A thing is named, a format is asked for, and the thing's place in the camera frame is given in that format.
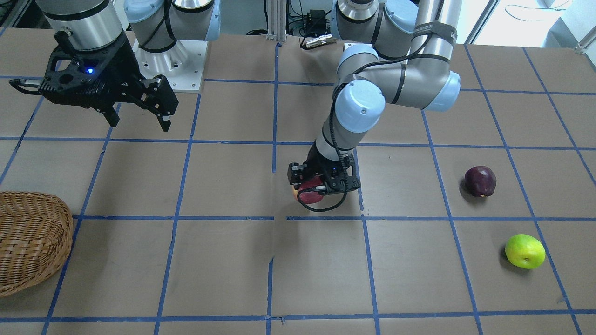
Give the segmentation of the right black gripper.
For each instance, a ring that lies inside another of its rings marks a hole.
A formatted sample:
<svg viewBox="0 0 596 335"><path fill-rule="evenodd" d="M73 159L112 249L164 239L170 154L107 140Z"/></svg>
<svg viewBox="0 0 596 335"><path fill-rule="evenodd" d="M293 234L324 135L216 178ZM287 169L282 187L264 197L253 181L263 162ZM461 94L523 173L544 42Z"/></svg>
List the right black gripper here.
<svg viewBox="0 0 596 335"><path fill-rule="evenodd" d="M140 74L134 52L124 31L103 47L75 49L64 30L54 34L52 51L38 92L49 101L93 108L110 127L117 127L119 102L134 102L148 110L168 132L179 101L163 74L147 79Z"/></svg>

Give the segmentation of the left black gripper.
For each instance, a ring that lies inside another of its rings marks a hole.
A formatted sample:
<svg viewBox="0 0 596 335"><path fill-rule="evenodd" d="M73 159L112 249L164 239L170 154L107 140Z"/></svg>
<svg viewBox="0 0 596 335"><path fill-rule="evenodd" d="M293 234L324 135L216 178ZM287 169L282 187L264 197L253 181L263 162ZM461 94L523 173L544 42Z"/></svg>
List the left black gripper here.
<svg viewBox="0 0 596 335"><path fill-rule="evenodd" d="M287 169L290 185L299 188L307 180L320 176L326 187L324 194L352 192L360 188L360 179L355 174L355 159L352 153L343 156L343 162L331 161L311 147L303 164L291 162Z"/></svg>

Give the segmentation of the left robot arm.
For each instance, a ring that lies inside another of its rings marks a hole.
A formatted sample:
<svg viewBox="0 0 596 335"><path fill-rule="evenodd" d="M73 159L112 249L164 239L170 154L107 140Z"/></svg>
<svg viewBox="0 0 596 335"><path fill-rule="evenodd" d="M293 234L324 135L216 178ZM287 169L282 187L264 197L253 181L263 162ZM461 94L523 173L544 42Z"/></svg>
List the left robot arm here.
<svg viewBox="0 0 596 335"><path fill-rule="evenodd" d="M460 92L450 70L460 0L337 0L331 31L351 41L337 65L332 108L304 163L289 165L296 195L315 197L360 187L353 151L386 104L444 112Z"/></svg>

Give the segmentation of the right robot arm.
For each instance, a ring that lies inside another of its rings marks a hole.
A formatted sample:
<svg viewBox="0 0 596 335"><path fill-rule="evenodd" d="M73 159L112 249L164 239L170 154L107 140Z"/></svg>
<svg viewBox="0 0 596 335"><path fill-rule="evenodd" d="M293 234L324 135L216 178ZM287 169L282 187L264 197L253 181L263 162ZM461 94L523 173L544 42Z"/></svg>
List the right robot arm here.
<svg viewBox="0 0 596 335"><path fill-rule="evenodd" d="M126 0L126 19L136 36L129 42L110 0L39 0L54 29L52 51L43 79L11 85L32 87L59 105L90 108L111 127L119 123L117 102L151 112L164 132L178 100L173 76L188 67L183 41L217 40L221 31L219 0Z"/></svg>

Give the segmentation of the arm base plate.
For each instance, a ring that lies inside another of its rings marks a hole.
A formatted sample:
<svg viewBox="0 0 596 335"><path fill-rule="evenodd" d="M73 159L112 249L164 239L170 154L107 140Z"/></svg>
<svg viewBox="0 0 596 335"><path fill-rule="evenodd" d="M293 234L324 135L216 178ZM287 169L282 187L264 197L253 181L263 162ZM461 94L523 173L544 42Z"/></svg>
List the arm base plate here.
<svg viewBox="0 0 596 335"><path fill-rule="evenodd" d="M179 40L170 50L161 53L144 51L138 45L135 40L133 51L145 78L164 75L176 93L200 93L209 42Z"/></svg>

